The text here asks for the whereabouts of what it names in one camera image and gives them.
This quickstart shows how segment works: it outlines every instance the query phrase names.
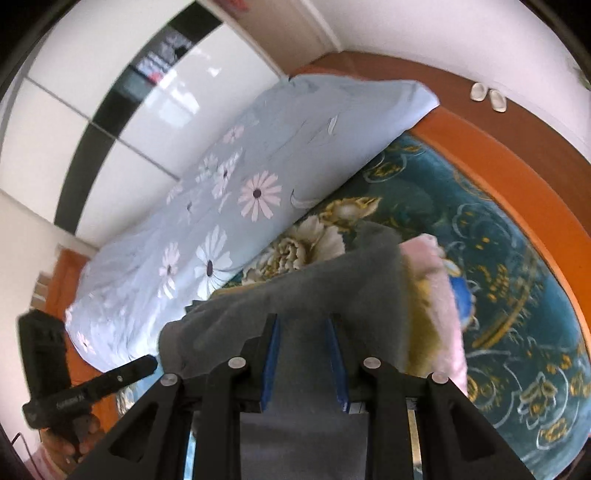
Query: gray towel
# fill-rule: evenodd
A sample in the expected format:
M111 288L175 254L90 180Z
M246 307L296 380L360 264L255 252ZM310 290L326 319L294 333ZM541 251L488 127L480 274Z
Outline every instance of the gray towel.
M368 419L340 411L325 322L340 313L372 355L404 369L409 322L399 241L392 229L362 222L354 250L200 302L164 327L164 370L188 378L239 354L245 340L261 334L267 314L278 314L271 402L264 414L241 419L245 480L364 478Z

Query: silver screw head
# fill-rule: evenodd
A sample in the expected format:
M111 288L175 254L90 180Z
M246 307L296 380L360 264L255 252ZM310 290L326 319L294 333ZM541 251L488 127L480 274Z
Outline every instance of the silver screw head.
M375 358L374 356L369 356L365 360L363 360L363 364L366 368L370 368L372 370L381 367L382 362L379 361L379 358Z
M165 387L172 387L178 381L178 377L175 374L164 374L160 378L160 383Z
M435 383L443 385L448 382L449 377L445 373L442 373L442 372L433 372L433 374L431 375L431 379Z
M235 356L228 360L228 366L234 369L243 368L246 366L246 360L241 356Z

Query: slipper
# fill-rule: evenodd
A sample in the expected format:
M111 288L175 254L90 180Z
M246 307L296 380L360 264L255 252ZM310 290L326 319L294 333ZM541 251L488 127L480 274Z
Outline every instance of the slipper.
M491 97L492 109L495 112L506 112L507 111L507 98L499 90L491 89L489 92Z
M486 91L488 88L483 83L477 82L472 85L472 90L470 90L470 98L475 102L481 102L486 98Z

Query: orange wooden furniture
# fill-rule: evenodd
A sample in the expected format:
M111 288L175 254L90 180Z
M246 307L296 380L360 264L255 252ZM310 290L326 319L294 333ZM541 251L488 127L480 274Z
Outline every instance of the orange wooden furniture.
M48 287L44 308L46 313L64 320L64 312L76 297L80 273L88 260L72 250L61 251ZM100 375L96 368L82 360L70 338L66 338L66 348L66 362L73 385L79 385ZM105 431L108 431L118 419L115 396L104 398L95 404L92 413L100 420Z

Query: white wall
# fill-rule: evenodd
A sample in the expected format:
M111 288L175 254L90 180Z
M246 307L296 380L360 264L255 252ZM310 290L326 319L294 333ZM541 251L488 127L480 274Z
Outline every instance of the white wall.
M419 61L484 82L591 161L591 92L578 82L558 37L519 0L306 2L343 49Z
M22 432L32 449L39 437L28 428L21 412L29 396L16 319L28 310L39 273L53 272L58 245L88 256L95 252L0 190L0 423L11 439ZM15 448L22 458L27 457L20 440Z

